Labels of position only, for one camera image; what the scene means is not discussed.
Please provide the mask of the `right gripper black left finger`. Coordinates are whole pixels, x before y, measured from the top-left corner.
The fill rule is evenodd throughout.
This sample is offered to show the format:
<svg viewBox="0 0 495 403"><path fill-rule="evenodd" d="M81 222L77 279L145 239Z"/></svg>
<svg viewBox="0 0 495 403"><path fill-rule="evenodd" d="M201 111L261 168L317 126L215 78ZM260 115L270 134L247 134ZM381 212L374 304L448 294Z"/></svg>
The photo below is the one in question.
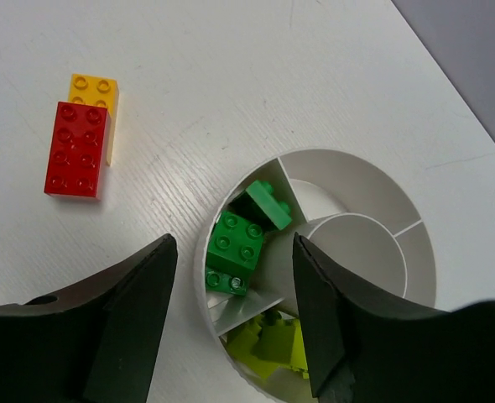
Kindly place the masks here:
<svg viewBox="0 0 495 403"><path fill-rule="evenodd" d="M144 402L177 266L166 234L24 304L0 306L0 402Z"/></svg>

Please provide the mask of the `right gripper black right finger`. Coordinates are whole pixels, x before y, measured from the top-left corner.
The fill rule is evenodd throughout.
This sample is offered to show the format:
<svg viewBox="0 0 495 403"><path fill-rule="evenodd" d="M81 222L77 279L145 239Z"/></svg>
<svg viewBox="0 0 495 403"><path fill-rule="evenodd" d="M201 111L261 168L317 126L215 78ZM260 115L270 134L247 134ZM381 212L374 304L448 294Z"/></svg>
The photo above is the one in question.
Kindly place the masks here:
<svg viewBox="0 0 495 403"><path fill-rule="evenodd" d="M495 301L441 311L293 241L294 288L320 402L495 402Z"/></svg>

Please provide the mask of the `green black lego stack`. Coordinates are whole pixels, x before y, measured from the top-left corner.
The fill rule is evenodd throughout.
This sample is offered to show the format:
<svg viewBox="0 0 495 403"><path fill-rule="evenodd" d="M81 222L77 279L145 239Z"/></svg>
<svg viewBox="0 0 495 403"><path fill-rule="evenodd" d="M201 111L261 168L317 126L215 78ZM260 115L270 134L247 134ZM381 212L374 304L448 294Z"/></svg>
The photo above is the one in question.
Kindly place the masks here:
<svg viewBox="0 0 495 403"><path fill-rule="evenodd" d="M309 377L300 320L280 311L264 311L227 333L226 350L260 379L278 369Z"/></svg>

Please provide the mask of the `green long lego brick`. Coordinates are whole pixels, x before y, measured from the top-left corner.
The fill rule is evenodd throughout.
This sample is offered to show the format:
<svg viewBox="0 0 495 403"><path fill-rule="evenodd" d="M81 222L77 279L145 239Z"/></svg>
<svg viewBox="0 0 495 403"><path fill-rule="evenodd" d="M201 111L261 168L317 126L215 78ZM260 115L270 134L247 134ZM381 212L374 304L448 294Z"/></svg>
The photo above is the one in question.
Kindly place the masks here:
<svg viewBox="0 0 495 403"><path fill-rule="evenodd" d="M207 244L207 290L245 296L263 242L264 231L259 225L233 212L222 212Z"/></svg>

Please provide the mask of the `dark green lego brick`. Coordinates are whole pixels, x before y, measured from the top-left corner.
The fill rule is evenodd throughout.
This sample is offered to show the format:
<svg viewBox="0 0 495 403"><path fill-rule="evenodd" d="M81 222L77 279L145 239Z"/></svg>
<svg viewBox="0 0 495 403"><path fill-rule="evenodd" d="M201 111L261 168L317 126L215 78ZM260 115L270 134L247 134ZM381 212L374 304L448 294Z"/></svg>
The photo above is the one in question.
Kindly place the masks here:
<svg viewBox="0 0 495 403"><path fill-rule="evenodd" d="M264 232L283 230L292 223L291 209L274 196L268 181L255 180L230 203L239 216L259 225Z"/></svg>

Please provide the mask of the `red and orange lego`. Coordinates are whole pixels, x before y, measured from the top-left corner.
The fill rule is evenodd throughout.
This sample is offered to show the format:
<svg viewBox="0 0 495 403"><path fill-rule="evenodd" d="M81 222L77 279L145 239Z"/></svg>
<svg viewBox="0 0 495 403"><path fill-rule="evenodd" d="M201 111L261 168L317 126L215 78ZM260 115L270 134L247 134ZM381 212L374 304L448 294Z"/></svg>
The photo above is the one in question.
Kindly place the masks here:
<svg viewBox="0 0 495 403"><path fill-rule="evenodd" d="M74 74L56 108L44 193L97 201L112 162L119 90L111 78Z"/></svg>

